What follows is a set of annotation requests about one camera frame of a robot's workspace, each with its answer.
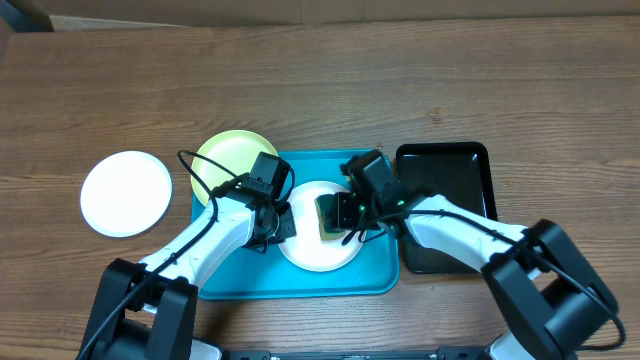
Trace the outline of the green and yellow sponge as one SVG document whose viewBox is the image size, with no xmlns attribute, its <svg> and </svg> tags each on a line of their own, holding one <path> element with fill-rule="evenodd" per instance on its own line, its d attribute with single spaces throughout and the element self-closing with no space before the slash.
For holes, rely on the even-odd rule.
<svg viewBox="0 0 640 360">
<path fill-rule="evenodd" d="M 328 242 L 343 238 L 347 231 L 338 227 L 338 194 L 324 194 L 315 199 L 320 239 Z"/>
</svg>

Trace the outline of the white plate with red stain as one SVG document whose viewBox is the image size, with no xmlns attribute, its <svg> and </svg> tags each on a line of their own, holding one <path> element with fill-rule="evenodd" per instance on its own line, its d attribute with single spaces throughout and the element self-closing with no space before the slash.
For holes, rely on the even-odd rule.
<svg viewBox="0 0 640 360">
<path fill-rule="evenodd" d="M 317 199 L 321 195 L 346 192 L 334 182 L 311 181 L 295 187 L 289 197 L 296 235 L 279 245 L 285 257 L 294 265 L 309 271 L 328 272 L 338 269 L 359 253 L 362 244 L 342 241 L 347 231 L 326 233 Z"/>
</svg>

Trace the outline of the yellow-green plate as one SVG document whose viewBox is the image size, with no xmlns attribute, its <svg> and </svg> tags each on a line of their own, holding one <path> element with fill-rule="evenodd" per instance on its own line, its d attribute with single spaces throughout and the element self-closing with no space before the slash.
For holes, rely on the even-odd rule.
<svg viewBox="0 0 640 360">
<path fill-rule="evenodd" d="M 271 143 L 259 134 L 247 130 L 229 130 L 207 140 L 197 151 L 227 170 L 194 157 L 192 171 L 205 183 L 209 190 L 231 181 L 236 176 L 250 173 L 256 160 L 267 154 L 278 162 L 278 153 Z"/>
</svg>

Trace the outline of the white plate with small stains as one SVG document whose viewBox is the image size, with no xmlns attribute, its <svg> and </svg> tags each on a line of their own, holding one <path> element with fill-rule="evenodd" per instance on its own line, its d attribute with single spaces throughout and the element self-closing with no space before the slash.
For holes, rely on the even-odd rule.
<svg viewBox="0 0 640 360">
<path fill-rule="evenodd" d="M 81 213 L 95 231 L 115 238 L 154 226 L 169 207 L 172 180 L 167 167 L 141 151 L 123 151 L 100 161 L 80 193 Z"/>
</svg>

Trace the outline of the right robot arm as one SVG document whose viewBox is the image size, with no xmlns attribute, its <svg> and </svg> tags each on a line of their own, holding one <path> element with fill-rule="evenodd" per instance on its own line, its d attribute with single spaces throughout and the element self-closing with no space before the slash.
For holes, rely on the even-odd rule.
<svg viewBox="0 0 640 360">
<path fill-rule="evenodd" d="M 340 192 L 326 205 L 330 231 L 350 237 L 379 228 L 437 250 L 480 272 L 508 325 L 485 359 L 574 359 L 596 347 L 589 339 L 607 322 L 620 347 L 626 333 L 618 304 L 594 268 L 557 224 L 500 223 L 402 186 L 365 197 Z"/>
</svg>

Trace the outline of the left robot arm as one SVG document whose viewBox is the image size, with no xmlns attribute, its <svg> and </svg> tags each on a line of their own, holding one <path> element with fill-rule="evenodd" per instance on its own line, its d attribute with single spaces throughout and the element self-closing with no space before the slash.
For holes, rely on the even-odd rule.
<svg viewBox="0 0 640 360">
<path fill-rule="evenodd" d="M 102 274 L 79 358 L 223 358 L 194 336 L 198 291 L 235 250 L 265 252 L 294 236 L 289 195 L 261 178 L 227 181 L 169 244 L 138 263 L 115 259 Z"/>
</svg>

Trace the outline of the black water tray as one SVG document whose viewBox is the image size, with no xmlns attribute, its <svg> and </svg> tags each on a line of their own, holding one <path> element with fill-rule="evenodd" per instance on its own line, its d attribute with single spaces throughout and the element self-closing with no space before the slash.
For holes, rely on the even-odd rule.
<svg viewBox="0 0 640 360">
<path fill-rule="evenodd" d="M 479 142 L 404 144 L 396 151 L 396 174 L 414 188 L 430 189 L 480 216 L 498 218 L 489 154 Z M 462 262 L 409 240 L 403 252 L 415 274 L 472 274 Z"/>
</svg>

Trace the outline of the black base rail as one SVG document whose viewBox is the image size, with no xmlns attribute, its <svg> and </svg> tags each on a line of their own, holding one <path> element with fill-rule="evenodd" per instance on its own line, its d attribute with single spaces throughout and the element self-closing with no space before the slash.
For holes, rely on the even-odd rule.
<svg viewBox="0 0 640 360">
<path fill-rule="evenodd" d="M 491 360 L 483 346 L 443 346 L 409 351 L 270 352 L 222 350 L 223 360 Z"/>
</svg>

